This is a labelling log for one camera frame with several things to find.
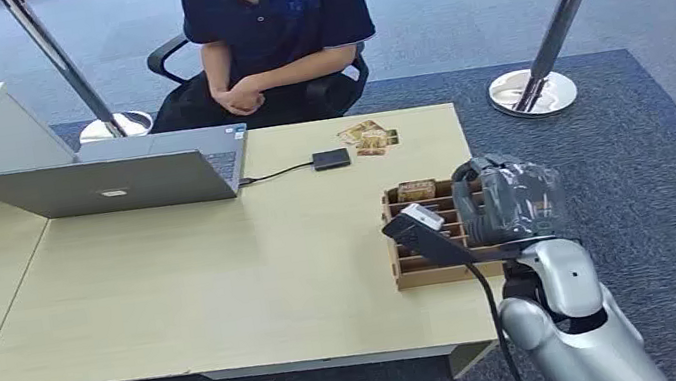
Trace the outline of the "person's right hand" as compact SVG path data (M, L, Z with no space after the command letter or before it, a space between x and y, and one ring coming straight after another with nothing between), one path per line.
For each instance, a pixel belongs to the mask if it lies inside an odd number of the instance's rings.
M249 115L250 111L247 108L240 106L240 100L238 100L231 91L227 90L215 90L211 92L213 100L218 103L224 110L228 113L245 116Z

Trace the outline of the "person's left hand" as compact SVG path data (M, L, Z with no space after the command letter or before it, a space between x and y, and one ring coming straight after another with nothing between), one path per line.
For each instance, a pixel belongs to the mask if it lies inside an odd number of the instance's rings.
M230 107L242 115L258 111L265 100L258 79L253 75L242 78L228 94Z

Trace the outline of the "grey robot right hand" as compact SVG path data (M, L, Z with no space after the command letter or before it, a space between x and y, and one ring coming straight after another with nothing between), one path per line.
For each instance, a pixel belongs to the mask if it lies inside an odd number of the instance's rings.
M484 154L451 176L458 219L473 245L557 235L566 226L558 170L513 155Z

